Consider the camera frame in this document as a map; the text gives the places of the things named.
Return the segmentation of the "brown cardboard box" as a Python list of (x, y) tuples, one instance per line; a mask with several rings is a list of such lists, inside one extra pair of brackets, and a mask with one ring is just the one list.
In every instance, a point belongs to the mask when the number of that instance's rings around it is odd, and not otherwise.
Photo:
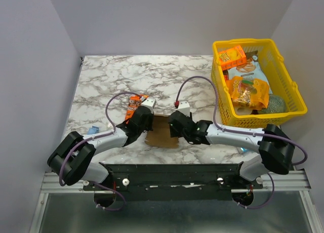
[(178, 137), (171, 137), (168, 116), (155, 114), (153, 118), (152, 131), (148, 131), (145, 143), (149, 146), (159, 148), (178, 148)]

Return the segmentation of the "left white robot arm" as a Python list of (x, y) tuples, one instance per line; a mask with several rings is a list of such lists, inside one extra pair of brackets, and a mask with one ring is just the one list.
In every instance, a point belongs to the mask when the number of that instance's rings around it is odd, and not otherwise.
[(113, 132), (82, 136), (72, 131), (49, 156), (47, 164), (66, 185), (86, 180), (94, 181), (101, 190), (109, 189), (112, 177), (103, 165), (91, 162), (93, 156), (135, 142), (144, 131), (152, 130), (153, 116), (152, 109), (141, 105)]

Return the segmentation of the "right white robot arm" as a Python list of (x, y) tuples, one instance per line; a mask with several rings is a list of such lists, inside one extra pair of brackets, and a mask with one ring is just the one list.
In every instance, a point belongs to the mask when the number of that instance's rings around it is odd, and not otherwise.
[(168, 124), (171, 137), (183, 137), (189, 144), (223, 144), (257, 152), (256, 157), (242, 162), (238, 173), (233, 175), (233, 183), (238, 188), (245, 188), (268, 172), (287, 175), (290, 171), (295, 146), (276, 125), (248, 129), (218, 125), (206, 120), (194, 122), (191, 116), (180, 111), (168, 117)]

